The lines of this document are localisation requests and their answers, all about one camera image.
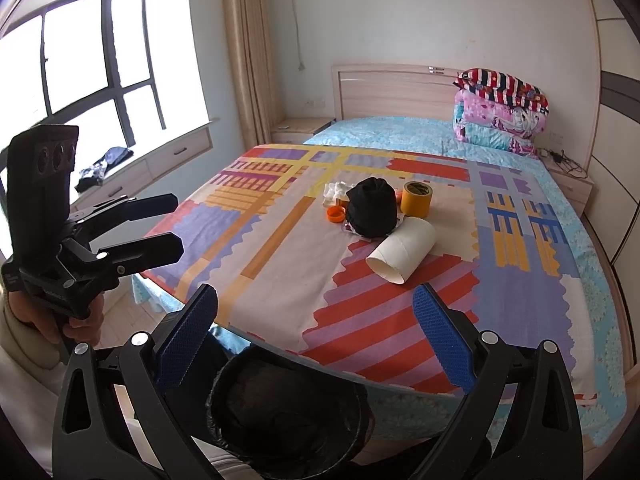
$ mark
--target hand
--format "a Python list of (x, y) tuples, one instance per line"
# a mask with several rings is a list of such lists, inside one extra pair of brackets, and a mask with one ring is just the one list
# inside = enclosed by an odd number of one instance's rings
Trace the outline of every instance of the hand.
[[(14, 316), (23, 323), (33, 323), (36, 329), (51, 343), (60, 342), (60, 332), (51, 311), (36, 303), (26, 292), (9, 292), (9, 307)], [(100, 327), (104, 321), (104, 295), (100, 294), (90, 304), (91, 313), (87, 319), (69, 318), (62, 332), (77, 343), (96, 346), (100, 341)]]

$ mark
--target beige curtain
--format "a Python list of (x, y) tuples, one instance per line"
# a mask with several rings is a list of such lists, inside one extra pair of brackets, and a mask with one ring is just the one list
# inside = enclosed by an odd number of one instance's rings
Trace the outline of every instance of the beige curtain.
[(271, 142), (283, 118), (266, 0), (223, 0), (226, 41), (246, 149)]

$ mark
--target beige sweater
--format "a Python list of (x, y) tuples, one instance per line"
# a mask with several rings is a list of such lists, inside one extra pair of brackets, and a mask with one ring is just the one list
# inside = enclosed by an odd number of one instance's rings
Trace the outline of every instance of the beige sweater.
[[(51, 441), (58, 394), (66, 367), (58, 350), (37, 330), (20, 323), (0, 294), (0, 406), (27, 450), (51, 474)], [(136, 420), (127, 419), (142, 459), (161, 468)], [(226, 480), (260, 480), (225, 451), (194, 439)]]

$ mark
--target nightstand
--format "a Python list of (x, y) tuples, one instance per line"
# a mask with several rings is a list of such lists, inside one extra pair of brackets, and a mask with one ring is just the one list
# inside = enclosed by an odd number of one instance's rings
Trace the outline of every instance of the nightstand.
[(305, 117), (285, 119), (271, 129), (271, 142), (276, 144), (303, 144), (315, 134), (331, 126), (329, 117)]
[(585, 173), (580, 174), (578, 171), (572, 171), (571, 173), (565, 173), (550, 156), (541, 156), (540, 160), (547, 168), (553, 180), (556, 181), (558, 187), (564, 193), (569, 203), (574, 206), (575, 212), (578, 216), (582, 216), (584, 207), (587, 205), (587, 200), (591, 194), (593, 188), (593, 180), (588, 176), (586, 178), (580, 178)]

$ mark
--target orange plastic ring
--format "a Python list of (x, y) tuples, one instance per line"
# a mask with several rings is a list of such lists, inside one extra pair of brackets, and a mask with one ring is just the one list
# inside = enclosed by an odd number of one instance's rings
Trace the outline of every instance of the orange plastic ring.
[(326, 217), (329, 222), (333, 222), (334, 224), (340, 224), (344, 222), (344, 218), (346, 216), (346, 211), (341, 205), (331, 206), (326, 210)]

